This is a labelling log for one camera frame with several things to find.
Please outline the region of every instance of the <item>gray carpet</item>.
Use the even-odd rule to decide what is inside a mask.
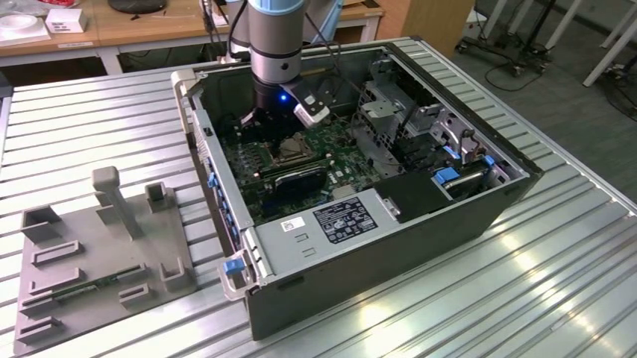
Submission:
[[[496,0],[478,0],[478,8],[490,12]],[[508,1],[500,21],[510,17],[518,2]],[[532,27],[540,5],[534,4],[522,23],[522,37]],[[552,11],[539,33],[538,42],[548,39],[562,15]],[[580,82],[595,66],[604,50],[599,47],[604,35],[571,22],[551,50],[552,63],[542,77],[518,92],[494,88],[484,72],[504,60],[478,49],[452,57],[452,62],[512,109],[548,135],[579,161],[632,200],[637,201],[637,122],[627,119],[607,103],[599,86],[586,88]],[[618,57],[624,61],[635,54],[626,48]],[[490,74],[491,82],[504,88],[519,87],[532,77],[524,73],[514,78],[500,70]]]

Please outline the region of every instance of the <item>green circuit board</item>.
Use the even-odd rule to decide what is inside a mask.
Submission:
[[[222,141],[221,147],[255,224],[263,224],[333,199],[332,191],[359,192],[380,180],[380,175],[356,146],[349,121],[305,129],[281,144],[280,155],[265,142]],[[305,170],[325,170],[320,189],[280,201],[272,195],[276,179]]]

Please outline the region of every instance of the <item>barcode label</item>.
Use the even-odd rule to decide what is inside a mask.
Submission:
[[[57,45],[57,48],[72,48],[72,47],[85,47],[92,46],[92,42],[86,41],[85,43],[61,43]]]

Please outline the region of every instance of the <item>white box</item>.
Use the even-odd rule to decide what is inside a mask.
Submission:
[[[467,23],[462,29],[462,36],[476,40],[479,37],[479,28],[484,28],[484,25],[486,17],[480,13],[476,13],[475,10],[471,10],[467,17]]]
[[[50,9],[46,28],[53,34],[74,34],[86,28],[86,16],[81,9]]]
[[[25,33],[0,31],[0,47],[45,40],[50,40],[50,36],[41,19],[37,19],[37,24],[33,26],[33,29],[29,29]]]

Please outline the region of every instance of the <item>slotted aluminum surface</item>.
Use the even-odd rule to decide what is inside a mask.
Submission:
[[[400,49],[546,170],[484,234],[268,339],[226,302],[221,257],[178,133],[172,69],[18,88],[0,168],[0,358],[11,356],[18,211],[96,205],[88,170],[125,196],[164,180],[200,290],[35,357],[630,357],[637,352],[634,205],[425,44]]]

